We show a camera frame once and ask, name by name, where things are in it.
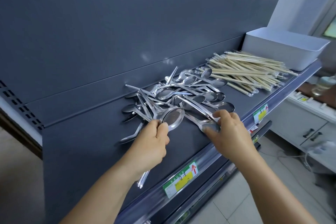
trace person's left arm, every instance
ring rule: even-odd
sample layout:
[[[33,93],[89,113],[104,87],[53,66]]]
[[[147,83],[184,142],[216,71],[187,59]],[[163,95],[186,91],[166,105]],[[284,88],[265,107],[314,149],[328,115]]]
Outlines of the person's left arm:
[[[152,120],[125,155],[86,192],[60,224],[113,223],[128,190],[166,155],[168,125]]]

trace tile floor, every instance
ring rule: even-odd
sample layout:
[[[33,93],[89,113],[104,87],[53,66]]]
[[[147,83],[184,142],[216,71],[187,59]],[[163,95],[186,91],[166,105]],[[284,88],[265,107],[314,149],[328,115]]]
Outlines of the tile floor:
[[[2,128],[0,223],[44,223],[42,160]]]
[[[336,210],[336,190],[334,187],[336,179],[309,172],[298,158],[274,157],[283,155],[281,151],[289,156],[296,156],[299,151],[271,131],[267,132],[258,142],[261,144],[259,152],[267,164],[317,222],[320,224],[336,223],[330,217],[333,215],[333,209]],[[241,173],[236,173],[189,223],[206,222],[214,224],[263,223],[250,188]]]

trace cabinet door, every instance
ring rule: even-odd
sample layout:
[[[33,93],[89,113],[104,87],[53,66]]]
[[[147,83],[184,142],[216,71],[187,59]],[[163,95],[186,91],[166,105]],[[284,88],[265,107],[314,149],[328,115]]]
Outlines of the cabinet door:
[[[330,142],[325,144],[324,150],[313,150],[314,147],[321,146],[326,141]],[[318,162],[336,172],[336,125],[327,123],[301,144],[301,147]]]
[[[296,146],[327,123],[326,120],[286,100],[271,111],[267,119],[273,121],[271,130]]]

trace power cord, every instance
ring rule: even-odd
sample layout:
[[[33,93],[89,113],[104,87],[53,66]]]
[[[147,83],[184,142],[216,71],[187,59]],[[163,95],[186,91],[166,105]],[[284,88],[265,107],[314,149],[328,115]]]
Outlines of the power cord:
[[[305,191],[305,192],[307,192],[313,199],[314,199],[314,201],[325,211],[325,213],[328,215],[328,217],[330,217],[330,219],[332,220],[332,221],[334,221],[334,222],[336,222],[336,215],[334,214],[334,213],[332,213],[332,214],[330,214],[325,208],[324,208],[324,206],[308,191],[308,190],[306,190],[305,188],[304,188],[304,186],[300,183],[300,181],[296,178],[296,176],[292,173],[292,171],[280,160],[280,158],[301,158],[301,157],[303,157],[303,154],[302,155],[298,155],[298,156],[287,156],[287,155],[285,155],[285,156],[280,156],[280,155],[276,155],[276,156],[274,156],[274,155],[270,155],[270,154],[267,154],[267,153],[264,153],[264,152],[262,152],[262,151],[259,151],[260,153],[262,153],[262,154],[265,154],[265,155],[267,155],[267,156],[271,156],[271,157],[275,157],[275,158],[277,158],[277,160],[279,160],[279,162],[291,173],[291,175],[294,177],[294,179],[297,181],[297,183],[300,185],[300,187]],[[305,163],[306,163],[306,165],[309,167],[309,169],[310,169],[310,172],[312,172],[313,173],[313,171],[312,171],[312,168],[311,168],[311,166],[308,164],[308,162],[307,162],[307,157],[308,157],[308,152],[304,155],[304,160],[305,160]]]

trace pile of spoons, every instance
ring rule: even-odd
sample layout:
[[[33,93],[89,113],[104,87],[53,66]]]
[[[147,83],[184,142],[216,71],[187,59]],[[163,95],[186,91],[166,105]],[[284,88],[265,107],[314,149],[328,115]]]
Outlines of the pile of spoons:
[[[119,141],[119,144],[128,143],[134,140],[146,122],[159,120],[168,124],[168,131],[177,128],[184,117],[195,123],[203,131],[205,127],[211,127],[215,131],[220,131],[217,124],[218,118],[214,118],[214,110],[225,109],[233,112],[235,107],[232,103],[225,102],[225,94],[220,90],[227,85],[224,79],[210,80],[211,69],[205,69],[202,73],[199,70],[185,69],[178,77],[174,69],[170,76],[165,77],[165,81],[159,82],[146,89],[141,89],[131,85],[125,85],[135,92],[125,95],[125,98],[135,98],[135,103],[122,108],[123,113],[129,115],[122,121],[128,122],[135,117],[139,117],[141,122],[134,134]],[[192,112],[199,116],[204,116],[205,120],[196,118]],[[137,182],[137,186],[142,188],[148,176],[145,172]]]

